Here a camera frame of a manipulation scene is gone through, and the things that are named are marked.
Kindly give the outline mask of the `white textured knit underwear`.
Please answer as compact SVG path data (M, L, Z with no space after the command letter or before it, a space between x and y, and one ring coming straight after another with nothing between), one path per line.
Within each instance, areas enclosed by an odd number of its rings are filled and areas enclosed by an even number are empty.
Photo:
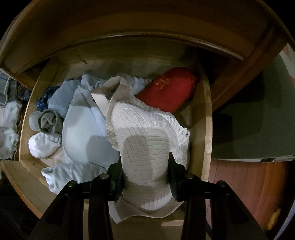
M125 187L110 203L116 223L129 217L160 219L181 206L166 179L169 156L188 167L190 132L170 112L163 112L137 99L126 79L116 76L91 96L105 116L107 139L119 151Z

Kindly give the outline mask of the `red underwear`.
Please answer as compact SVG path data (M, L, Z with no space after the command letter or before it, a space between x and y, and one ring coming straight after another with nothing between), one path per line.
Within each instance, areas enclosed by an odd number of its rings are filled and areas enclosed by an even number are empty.
M136 98L146 105L174 113L192 95L197 77L188 69L172 68L151 81Z

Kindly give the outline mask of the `light blue underwear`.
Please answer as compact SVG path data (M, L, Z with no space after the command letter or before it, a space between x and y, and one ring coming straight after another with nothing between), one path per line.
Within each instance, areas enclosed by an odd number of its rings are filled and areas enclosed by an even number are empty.
M63 122L63 161L41 171L53 193L58 194L69 181L93 180L119 160L119 152L107 139L105 117L91 96L103 83L85 73L75 89Z

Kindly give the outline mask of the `wooden drawer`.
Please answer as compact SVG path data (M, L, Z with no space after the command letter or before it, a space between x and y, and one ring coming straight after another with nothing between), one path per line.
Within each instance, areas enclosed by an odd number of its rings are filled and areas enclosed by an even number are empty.
M194 68L200 60L199 46L163 37L119 37L80 44L56 52L38 64L45 64L30 95L20 130L19 161L2 160L1 212L16 227L5 230L1 239L25 239L36 226L55 194L48 189L41 169L48 167L29 153L29 115L37 110L38 97L49 86L62 80L79 77L87 69L96 69L102 76L124 72L129 75L154 77L174 66ZM176 112L176 118L190 129L189 172L207 181L212 149L212 106L209 81L204 75L198 77L194 96ZM122 224L110 222L114 239L180 239L185 214L182 208L169 217L159 220L147 217L131 217Z

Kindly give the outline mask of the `dark blue speckled underwear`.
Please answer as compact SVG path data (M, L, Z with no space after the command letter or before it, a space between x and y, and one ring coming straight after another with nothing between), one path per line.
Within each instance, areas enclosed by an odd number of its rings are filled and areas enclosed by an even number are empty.
M48 108L48 100L53 96L53 94L59 89L59 86L47 87L43 96L37 98L36 108L37 111L44 111Z

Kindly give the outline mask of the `white rolled socks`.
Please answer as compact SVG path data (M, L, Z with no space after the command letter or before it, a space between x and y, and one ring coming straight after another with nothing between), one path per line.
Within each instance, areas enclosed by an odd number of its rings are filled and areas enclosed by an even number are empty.
M61 135L46 135L39 132L30 137L28 145L30 154L38 159L52 155L59 147Z

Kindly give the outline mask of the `grey rolled socks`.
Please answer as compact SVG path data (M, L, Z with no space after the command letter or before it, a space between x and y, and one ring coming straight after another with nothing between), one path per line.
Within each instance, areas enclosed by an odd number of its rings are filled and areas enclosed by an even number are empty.
M54 109L35 111L29 116L29 127L33 131L39 131L45 135L61 135L63 120Z

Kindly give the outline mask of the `light blue folded cloth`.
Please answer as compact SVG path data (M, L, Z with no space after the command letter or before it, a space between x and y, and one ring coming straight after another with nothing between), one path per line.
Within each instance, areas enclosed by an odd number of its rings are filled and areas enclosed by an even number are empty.
M62 118L65 118L79 84L79 80L65 80L53 96L48 99L48 108L55 110Z

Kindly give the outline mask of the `white green patterned cloth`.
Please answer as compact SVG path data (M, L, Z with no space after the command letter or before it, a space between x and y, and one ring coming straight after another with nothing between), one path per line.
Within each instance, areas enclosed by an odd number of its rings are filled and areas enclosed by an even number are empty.
M19 140L17 122L22 104L17 100L1 107L1 160L12 159Z

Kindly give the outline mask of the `grey plaid cloth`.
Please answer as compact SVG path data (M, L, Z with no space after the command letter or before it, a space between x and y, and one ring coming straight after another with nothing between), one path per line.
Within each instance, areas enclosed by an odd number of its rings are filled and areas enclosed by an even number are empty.
M13 102L17 95L18 82L4 71L0 74L0 106L6 107L8 102Z

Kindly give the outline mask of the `brown wooden nightstand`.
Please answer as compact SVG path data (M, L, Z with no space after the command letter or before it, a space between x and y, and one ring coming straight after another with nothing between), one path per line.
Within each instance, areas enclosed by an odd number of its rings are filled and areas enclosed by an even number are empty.
M212 85L213 109L294 45L288 21L264 1L31 1L1 39L1 68L31 87L22 73L63 50L139 35L194 42L240 59Z

